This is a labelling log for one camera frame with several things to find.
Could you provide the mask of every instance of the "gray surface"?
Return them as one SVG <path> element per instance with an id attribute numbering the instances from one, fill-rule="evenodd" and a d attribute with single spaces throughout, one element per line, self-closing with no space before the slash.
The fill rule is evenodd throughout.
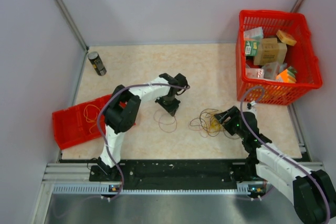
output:
<path id="1" fill-rule="evenodd" d="M 0 0 L 0 216 L 28 223 L 83 53 L 53 0 Z"/>
<path id="2" fill-rule="evenodd" d="M 324 84 L 321 89 L 302 97 L 295 106 L 310 154 L 323 162 L 336 185 L 336 0 L 306 0 L 300 12 L 308 21 Z"/>
<path id="3" fill-rule="evenodd" d="M 92 45 L 235 42 L 242 9 L 290 11 L 296 0 L 64 0 Z"/>
<path id="4" fill-rule="evenodd" d="M 262 202 L 234 196 L 121 196 L 108 203 L 100 198 L 78 202 L 85 195 L 53 195 L 47 224 L 261 224 L 302 223 L 291 203 L 278 191 Z M 68 209 L 73 211 L 55 218 Z"/>

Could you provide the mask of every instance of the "can lid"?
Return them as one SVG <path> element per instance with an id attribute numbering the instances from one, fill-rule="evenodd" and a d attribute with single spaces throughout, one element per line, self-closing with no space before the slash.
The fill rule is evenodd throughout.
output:
<path id="1" fill-rule="evenodd" d="M 99 56 L 99 54 L 97 52 L 90 52 L 90 53 L 88 53 L 89 60 L 96 59 L 98 56 Z"/>

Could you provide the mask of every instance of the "table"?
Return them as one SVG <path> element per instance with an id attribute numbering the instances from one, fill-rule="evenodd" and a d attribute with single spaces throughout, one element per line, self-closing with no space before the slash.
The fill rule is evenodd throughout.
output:
<path id="1" fill-rule="evenodd" d="M 220 133 L 204 138 L 192 131 L 188 123 L 203 109 L 225 111 L 239 106 L 236 99 L 235 44 L 135 45 L 91 47 L 97 51 L 107 69 L 98 76 L 89 60 L 86 61 L 77 101 L 82 103 L 111 94 L 117 85 L 146 83 L 161 73 L 187 77 L 191 86 L 178 99 L 177 129 L 163 132 L 153 118 L 164 113 L 156 103 L 141 104 L 136 125 L 125 135 L 122 159 L 201 159 L 245 158 L 241 140 Z M 258 104 L 257 120 L 260 132 L 270 138 L 284 153 L 300 158 L 301 153 L 286 106 Z M 172 130 L 169 125 L 162 127 Z M 98 157 L 104 147 L 97 138 L 65 149 L 62 159 L 91 159 Z"/>

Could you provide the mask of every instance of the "red plastic tray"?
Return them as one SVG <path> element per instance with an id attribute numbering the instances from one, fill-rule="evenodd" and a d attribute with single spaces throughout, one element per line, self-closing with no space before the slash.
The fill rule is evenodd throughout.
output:
<path id="1" fill-rule="evenodd" d="M 54 137 L 61 150 L 100 137 L 97 116 L 111 95 L 69 107 L 53 113 Z M 105 133 L 104 116 L 100 126 Z"/>
<path id="2" fill-rule="evenodd" d="M 261 26 L 264 37 L 276 35 L 280 29 L 291 34 L 296 45 L 288 46 L 285 62 L 298 70 L 296 83 L 282 83 L 267 80 L 249 79 L 245 72 L 244 31 Z M 237 99 L 255 86 L 262 86 L 265 95 L 261 103 L 289 105 L 312 89 L 322 86 L 319 61 L 310 41 L 311 33 L 302 14 L 285 13 L 275 10 L 243 10 L 239 14 L 239 31 L 236 44 Z M 256 100 L 261 90 L 253 90 L 245 101 Z"/>

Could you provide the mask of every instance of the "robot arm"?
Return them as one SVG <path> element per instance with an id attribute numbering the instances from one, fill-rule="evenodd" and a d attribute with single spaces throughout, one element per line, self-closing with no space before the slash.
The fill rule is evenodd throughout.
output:
<path id="1" fill-rule="evenodd" d="M 246 159 L 246 173 L 250 177 L 263 178 L 276 187 L 293 204 L 303 223 L 323 223 L 326 218 L 326 209 L 322 196 L 305 173 L 284 160 L 284 157 L 286 157 L 303 168 L 317 181 L 326 195 L 331 213 L 330 217 L 335 217 L 336 192 L 329 175 L 323 170 L 314 172 L 298 164 L 277 149 L 270 139 L 259 134 L 254 104 L 253 102 L 248 104 L 248 111 L 244 112 L 244 117 L 252 130 L 266 143 L 265 145 L 259 143 L 251 134 L 237 107 L 234 106 L 215 115 L 215 118 L 230 135 L 237 134 L 242 139 L 242 144 L 249 153 Z M 273 153 L 268 147 L 271 147 L 280 155 Z"/>
<path id="2" fill-rule="evenodd" d="M 108 141 L 109 150 L 118 163 L 120 161 L 121 146 L 126 131 L 128 131 L 137 118 L 138 110 L 141 102 L 148 102 L 155 100 L 160 104 L 171 116 L 174 116 L 180 101 L 175 98 L 179 95 L 176 88 L 168 86 L 151 86 L 150 83 L 165 83 L 180 87 L 187 87 L 187 79 L 178 74 L 174 78 L 163 73 L 156 79 L 148 82 L 149 86 L 141 88 L 131 88 L 114 99 L 103 112 L 105 116 L 106 137 Z M 123 85 L 119 85 L 114 90 L 112 96 L 119 90 L 123 89 Z M 106 148 L 100 155 L 102 166 L 112 168 L 114 163 L 110 159 Z"/>

